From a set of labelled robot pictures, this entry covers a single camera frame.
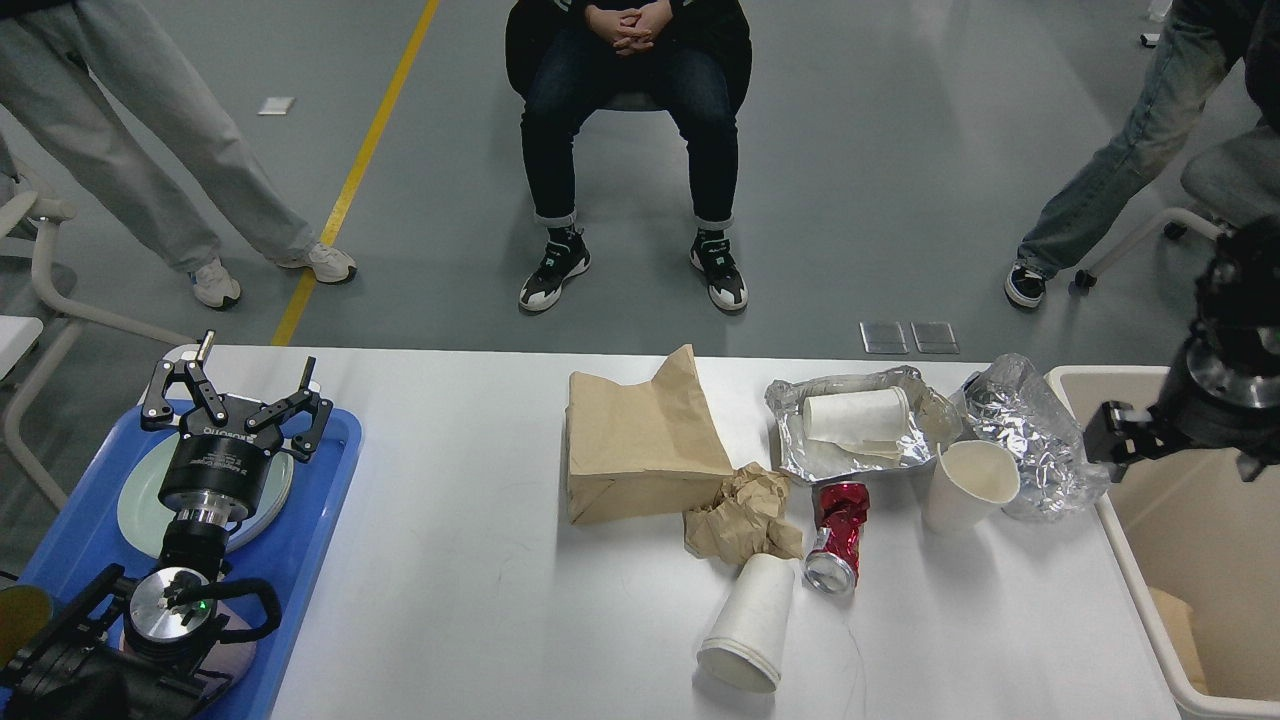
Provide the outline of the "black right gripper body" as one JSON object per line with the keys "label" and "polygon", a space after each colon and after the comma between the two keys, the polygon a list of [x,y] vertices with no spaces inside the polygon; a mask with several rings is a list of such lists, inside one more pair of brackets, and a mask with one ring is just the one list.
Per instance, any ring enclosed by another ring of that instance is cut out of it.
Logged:
{"label": "black right gripper body", "polygon": [[1230,404],[1201,387],[1185,370],[1171,370],[1149,413],[1160,443],[1184,448],[1235,448],[1251,456],[1276,456],[1276,407]]}

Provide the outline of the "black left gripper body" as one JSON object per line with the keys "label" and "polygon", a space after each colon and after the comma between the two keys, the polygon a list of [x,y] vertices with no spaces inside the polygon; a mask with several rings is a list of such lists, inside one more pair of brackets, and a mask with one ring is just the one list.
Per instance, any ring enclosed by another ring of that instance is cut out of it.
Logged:
{"label": "black left gripper body", "polygon": [[279,428],[237,434],[205,427],[179,436],[159,501],[180,520],[237,523],[260,514],[275,516],[289,493],[292,473]]}

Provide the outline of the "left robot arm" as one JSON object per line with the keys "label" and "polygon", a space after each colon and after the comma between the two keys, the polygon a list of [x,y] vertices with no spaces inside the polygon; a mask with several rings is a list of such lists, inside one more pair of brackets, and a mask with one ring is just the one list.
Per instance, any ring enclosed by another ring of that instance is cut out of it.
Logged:
{"label": "left robot arm", "polygon": [[5,719],[196,717],[282,625],[273,584],[230,574],[230,533],[256,515],[275,457],[316,454],[333,404],[314,386],[314,357],[270,404],[216,389],[205,372],[212,342],[207,332],[193,357],[159,361],[140,407],[142,430],[175,433],[154,568],[128,577],[110,564],[45,615],[4,593]]}

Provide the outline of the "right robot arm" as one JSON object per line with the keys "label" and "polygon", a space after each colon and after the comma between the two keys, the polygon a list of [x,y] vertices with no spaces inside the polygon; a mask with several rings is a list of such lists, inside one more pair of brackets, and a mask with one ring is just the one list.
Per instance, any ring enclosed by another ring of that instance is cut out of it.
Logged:
{"label": "right robot arm", "polygon": [[1234,448],[1244,482],[1279,462],[1279,220],[1263,217],[1216,242],[1196,282],[1197,316],[1156,401],[1107,401],[1083,432],[1088,462],[1120,482],[1144,459]]}

